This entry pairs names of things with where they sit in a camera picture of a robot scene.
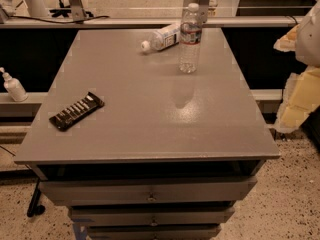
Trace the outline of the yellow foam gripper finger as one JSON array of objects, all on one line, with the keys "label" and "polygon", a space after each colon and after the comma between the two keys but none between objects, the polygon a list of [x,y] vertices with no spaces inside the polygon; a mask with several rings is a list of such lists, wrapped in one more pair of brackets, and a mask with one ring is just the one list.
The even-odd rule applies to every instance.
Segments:
[{"label": "yellow foam gripper finger", "polygon": [[298,28],[299,26],[296,25],[290,29],[285,35],[275,42],[273,48],[278,51],[294,51],[296,47]]},{"label": "yellow foam gripper finger", "polygon": [[291,73],[273,127],[277,132],[291,133],[319,106],[320,68],[308,66],[301,74]]}]

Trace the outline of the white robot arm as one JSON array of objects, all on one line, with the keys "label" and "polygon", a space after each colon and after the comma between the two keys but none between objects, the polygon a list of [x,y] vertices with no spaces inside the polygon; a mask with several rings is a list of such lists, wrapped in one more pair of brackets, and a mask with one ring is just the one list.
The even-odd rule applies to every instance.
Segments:
[{"label": "white robot arm", "polygon": [[280,133],[291,133],[320,106],[320,1],[273,48],[294,51],[296,60],[307,66],[303,73],[291,73],[287,79],[273,125]]}]

